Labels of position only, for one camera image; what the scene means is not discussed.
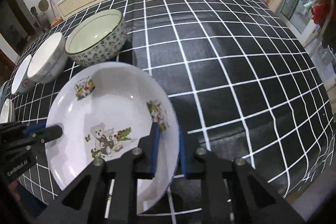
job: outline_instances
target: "table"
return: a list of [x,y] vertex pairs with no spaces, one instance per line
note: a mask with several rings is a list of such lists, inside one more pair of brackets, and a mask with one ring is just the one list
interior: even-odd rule
[[[245,158],[286,196],[313,181],[331,162],[332,112],[316,68],[299,41],[260,0],[107,0],[68,18],[40,37],[18,65],[54,32],[67,37],[106,9],[125,16],[128,39],[114,59],[150,74],[167,92],[179,123],[220,157]],[[45,122],[63,85],[83,68],[65,71],[13,99],[24,122]],[[49,203],[59,193],[45,153],[19,180]],[[140,223],[196,223],[200,181],[177,174]]]

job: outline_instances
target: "screw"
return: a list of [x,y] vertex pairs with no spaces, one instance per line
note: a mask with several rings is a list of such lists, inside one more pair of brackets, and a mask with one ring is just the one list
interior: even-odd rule
[[244,160],[243,158],[237,158],[235,159],[235,164],[238,166],[242,166],[246,163],[246,160]]
[[207,150],[203,147],[199,147],[196,149],[196,154],[201,156],[201,155],[205,155],[207,153]]
[[141,148],[139,148],[139,147],[136,147],[136,148],[133,148],[132,149],[132,154],[133,155],[140,155],[142,153],[142,149]]
[[93,160],[94,166],[101,166],[104,163],[104,160],[102,158],[96,158]]

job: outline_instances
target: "brown circle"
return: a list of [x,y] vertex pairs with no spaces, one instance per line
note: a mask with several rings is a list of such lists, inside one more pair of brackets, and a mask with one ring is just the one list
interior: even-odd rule
[[41,0],[39,2],[39,9],[41,12],[45,12],[49,8],[49,2],[47,0]]

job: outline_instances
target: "teddy bear illustration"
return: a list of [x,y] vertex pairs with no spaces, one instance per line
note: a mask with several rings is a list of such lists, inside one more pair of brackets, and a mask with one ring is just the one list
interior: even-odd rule
[[95,137],[95,148],[97,151],[102,152],[105,155],[112,153],[114,147],[113,142],[113,129],[105,130],[105,125],[100,123],[91,128],[91,133]]

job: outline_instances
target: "red logo on bowl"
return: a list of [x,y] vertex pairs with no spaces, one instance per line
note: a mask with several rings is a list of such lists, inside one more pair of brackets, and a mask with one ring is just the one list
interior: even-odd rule
[[26,86],[28,86],[29,84],[29,80],[28,79],[25,79],[23,82],[22,82],[22,86],[25,88]]

